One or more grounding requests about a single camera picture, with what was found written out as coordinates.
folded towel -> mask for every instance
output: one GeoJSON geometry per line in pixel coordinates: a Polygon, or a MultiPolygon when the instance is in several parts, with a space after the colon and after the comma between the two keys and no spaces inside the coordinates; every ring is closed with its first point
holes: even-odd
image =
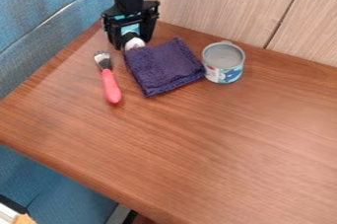
{"type": "Polygon", "coordinates": [[[204,66],[178,37],[157,46],[125,51],[124,56],[145,97],[170,91],[205,75],[204,66]]]}

table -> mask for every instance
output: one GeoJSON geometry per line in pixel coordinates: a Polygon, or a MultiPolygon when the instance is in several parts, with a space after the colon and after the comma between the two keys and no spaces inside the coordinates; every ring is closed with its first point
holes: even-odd
{"type": "MultiPolygon", "coordinates": [[[[151,44],[175,36],[199,57],[222,40],[159,23],[151,44]]],[[[238,82],[145,99],[96,23],[1,102],[1,142],[161,224],[337,223],[337,69],[236,44],[238,82]]]]}

beige wall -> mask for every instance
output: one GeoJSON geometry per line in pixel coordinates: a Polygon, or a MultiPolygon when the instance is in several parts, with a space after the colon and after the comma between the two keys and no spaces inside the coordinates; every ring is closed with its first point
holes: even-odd
{"type": "Polygon", "coordinates": [[[337,0],[161,0],[161,19],[337,66],[337,0]]]}

tin can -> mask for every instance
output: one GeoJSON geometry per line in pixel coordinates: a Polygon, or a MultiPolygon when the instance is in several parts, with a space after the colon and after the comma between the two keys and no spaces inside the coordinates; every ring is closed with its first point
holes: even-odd
{"type": "Polygon", "coordinates": [[[220,84],[230,84],[242,75],[244,51],[224,40],[205,47],[202,52],[206,78],[220,84]]]}

blue chair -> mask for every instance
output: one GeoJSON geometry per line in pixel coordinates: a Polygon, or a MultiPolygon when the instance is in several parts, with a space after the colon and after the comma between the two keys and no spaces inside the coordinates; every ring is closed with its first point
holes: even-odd
{"type": "MultiPolygon", "coordinates": [[[[112,0],[0,0],[0,99],[87,29],[112,0]]],[[[0,145],[0,194],[38,224],[103,224],[117,203],[0,145]]]]}

